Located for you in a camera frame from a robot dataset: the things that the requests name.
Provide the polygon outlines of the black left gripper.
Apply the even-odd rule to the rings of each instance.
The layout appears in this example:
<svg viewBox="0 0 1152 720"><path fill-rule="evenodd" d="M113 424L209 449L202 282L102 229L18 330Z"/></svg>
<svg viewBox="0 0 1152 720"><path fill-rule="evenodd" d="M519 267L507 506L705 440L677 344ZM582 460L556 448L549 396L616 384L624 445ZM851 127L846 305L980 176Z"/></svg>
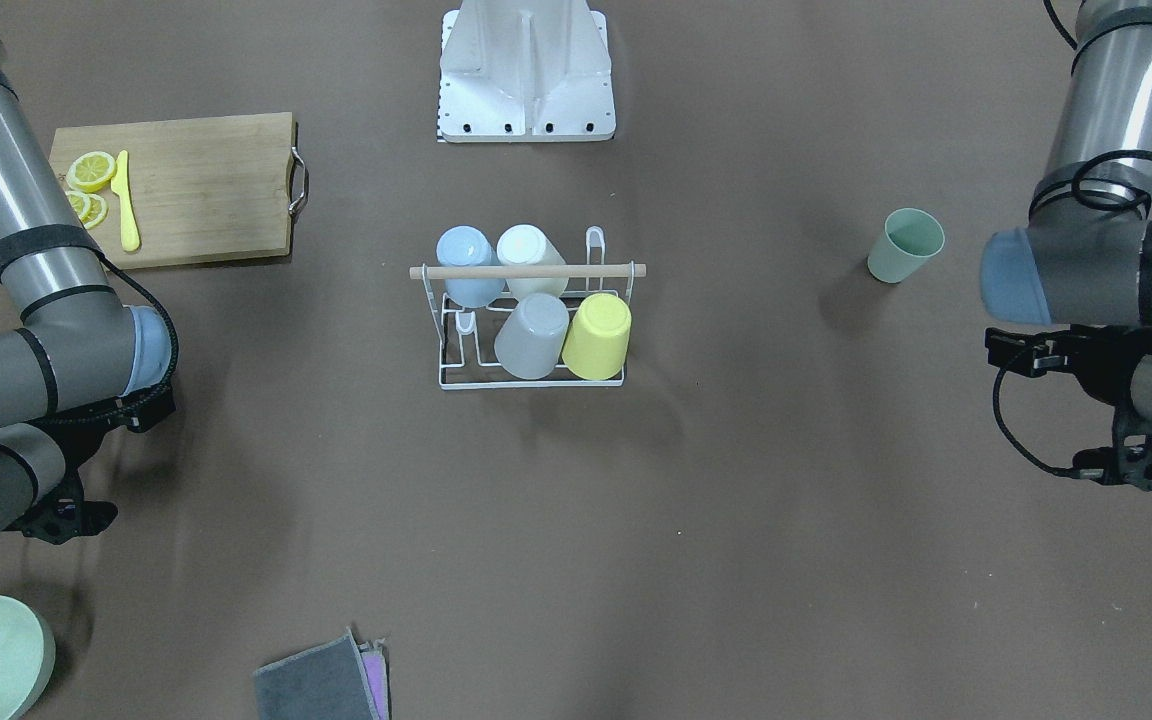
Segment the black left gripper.
<svg viewBox="0 0 1152 720"><path fill-rule="evenodd" d="M1152 327L1070 325L1034 334L991 327L984 346L988 364L998 370L991 395L996 427L1030 464L1052 477L1152 491ZM1085 395L1114 410L1111 444L1076 452L1068 468L1039 460L1002 415L1001 389L1009 373L1073 376Z"/></svg>

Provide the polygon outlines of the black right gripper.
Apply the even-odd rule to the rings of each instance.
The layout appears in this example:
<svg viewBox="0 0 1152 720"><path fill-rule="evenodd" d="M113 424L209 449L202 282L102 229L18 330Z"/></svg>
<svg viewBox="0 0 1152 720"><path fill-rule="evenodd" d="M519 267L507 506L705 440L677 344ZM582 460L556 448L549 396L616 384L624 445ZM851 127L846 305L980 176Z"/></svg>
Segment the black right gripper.
<svg viewBox="0 0 1152 720"><path fill-rule="evenodd" d="M88 500L81 468L114 430L146 433L175 410L173 388L156 386L6 429L6 467L23 471L31 498L6 530L50 544L105 532L118 507Z"/></svg>

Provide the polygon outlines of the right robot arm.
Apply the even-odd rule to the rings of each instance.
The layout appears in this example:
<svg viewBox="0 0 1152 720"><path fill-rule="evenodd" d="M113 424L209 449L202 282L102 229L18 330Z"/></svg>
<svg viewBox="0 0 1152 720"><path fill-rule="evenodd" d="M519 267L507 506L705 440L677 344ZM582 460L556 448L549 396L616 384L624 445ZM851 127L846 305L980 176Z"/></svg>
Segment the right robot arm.
<svg viewBox="0 0 1152 720"><path fill-rule="evenodd" d="M173 414L179 338L151 293L111 287L122 270L67 209L1 63L0 38L0 286L18 310L0 332L0 533L63 544L114 523L79 470L111 430Z"/></svg>

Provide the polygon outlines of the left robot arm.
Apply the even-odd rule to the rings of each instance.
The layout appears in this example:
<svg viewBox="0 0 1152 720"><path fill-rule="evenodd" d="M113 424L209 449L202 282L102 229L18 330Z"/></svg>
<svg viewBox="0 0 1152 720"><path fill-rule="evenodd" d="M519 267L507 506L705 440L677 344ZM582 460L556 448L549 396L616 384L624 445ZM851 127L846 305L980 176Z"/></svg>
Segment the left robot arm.
<svg viewBox="0 0 1152 720"><path fill-rule="evenodd" d="M996 427L1052 477L1152 491L1152 1L1083 1L1064 108L1026 223L993 234L980 297ZM1066 468L1016 441L1006 376L1073 376L1111 442Z"/></svg>

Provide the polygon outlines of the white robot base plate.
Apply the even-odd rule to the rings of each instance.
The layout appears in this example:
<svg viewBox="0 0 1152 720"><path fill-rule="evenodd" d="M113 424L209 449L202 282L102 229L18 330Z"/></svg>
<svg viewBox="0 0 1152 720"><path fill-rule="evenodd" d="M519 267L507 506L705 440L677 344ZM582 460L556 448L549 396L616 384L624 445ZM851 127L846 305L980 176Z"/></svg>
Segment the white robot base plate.
<svg viewBox="0 0 1152 720"><path fill-rule="evenodd" d="M608 22L586 1L463 1L440 23L439 69L438 141L616 136Z"/></svg>

